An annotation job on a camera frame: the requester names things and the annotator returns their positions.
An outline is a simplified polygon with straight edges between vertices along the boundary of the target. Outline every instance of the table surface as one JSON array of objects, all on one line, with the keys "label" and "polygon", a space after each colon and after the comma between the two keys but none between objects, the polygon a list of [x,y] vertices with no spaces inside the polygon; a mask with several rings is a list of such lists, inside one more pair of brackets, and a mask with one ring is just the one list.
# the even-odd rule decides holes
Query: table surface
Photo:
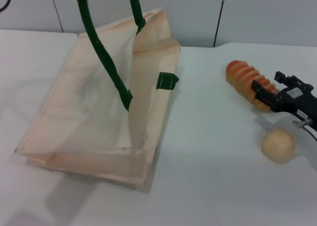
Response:
[{"label": "table surface", "polygon": [[316,225],[311,161],[276,165],[259,147],[267,129],[291,125],[291,116],[256,112],[226,82],[225,68],[246,60],[270,79],[279,70],[316,86],[317,48],[182,48],[152,181],[133,187],[34,168],[13,154],[75,39],[0,31],[0,225]]}]

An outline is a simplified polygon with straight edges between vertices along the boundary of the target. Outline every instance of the orange toy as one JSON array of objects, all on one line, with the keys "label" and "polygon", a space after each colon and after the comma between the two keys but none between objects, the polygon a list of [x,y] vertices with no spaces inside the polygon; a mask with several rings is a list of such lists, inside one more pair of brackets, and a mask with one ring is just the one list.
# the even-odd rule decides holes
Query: orange toy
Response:
[{"label": "orange toy", "polygon": [[264,88],[277,94],[279,91],[268,79],[259,73],[253,66],[249,66],[246,61],[232,61],[226,69],[227,81],[244,96],[251,104],[260,111],[270,111],[270,108],[254,98],[255,92],[251,89],[253,80],[257,80]]}]

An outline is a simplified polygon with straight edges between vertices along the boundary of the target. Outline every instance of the ball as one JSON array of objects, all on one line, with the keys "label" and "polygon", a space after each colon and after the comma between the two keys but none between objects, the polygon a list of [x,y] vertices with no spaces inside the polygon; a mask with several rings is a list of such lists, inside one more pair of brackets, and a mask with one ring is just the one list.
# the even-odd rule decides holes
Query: ball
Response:
[{"label": "ball", "polygon": [[275,163],[286,163],[294,157],[296,141],[285,129],[269,131],[262,140],[262,152]]}]

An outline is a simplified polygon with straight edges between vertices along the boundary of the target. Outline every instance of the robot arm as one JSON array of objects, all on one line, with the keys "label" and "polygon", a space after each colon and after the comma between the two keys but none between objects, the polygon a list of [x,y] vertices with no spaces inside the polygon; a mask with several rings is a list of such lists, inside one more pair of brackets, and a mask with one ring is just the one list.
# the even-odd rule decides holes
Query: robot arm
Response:
[{"label": "robot arm", "polygon": [[317,131],[317,98],[311,94],[313,86],[296,76],[286,77],[280,71],[275,74],[274,79],[287,88],[275,95],[253,80],[251,88],[256,93],[255,99],[269,106],[273,112],[288,112],[299,118],[301,122],[295,123],[298,128],[309,125]]}]

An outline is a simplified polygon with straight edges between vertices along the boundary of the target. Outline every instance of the beige bag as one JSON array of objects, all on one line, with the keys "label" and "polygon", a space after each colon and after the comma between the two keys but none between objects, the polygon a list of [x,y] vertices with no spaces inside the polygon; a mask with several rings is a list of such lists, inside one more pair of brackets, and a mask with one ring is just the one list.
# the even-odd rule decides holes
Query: beige bag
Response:
[{"label": "beige bag", "polygon": [[171,90],[157,89],[161,72],[174,73],[180,45],[166,13],[144,14],[97,34],[133,99],[127,111],[86,33],[78,36],[56,83],[17,153],[34,166],[133,184],[149,176]]}]

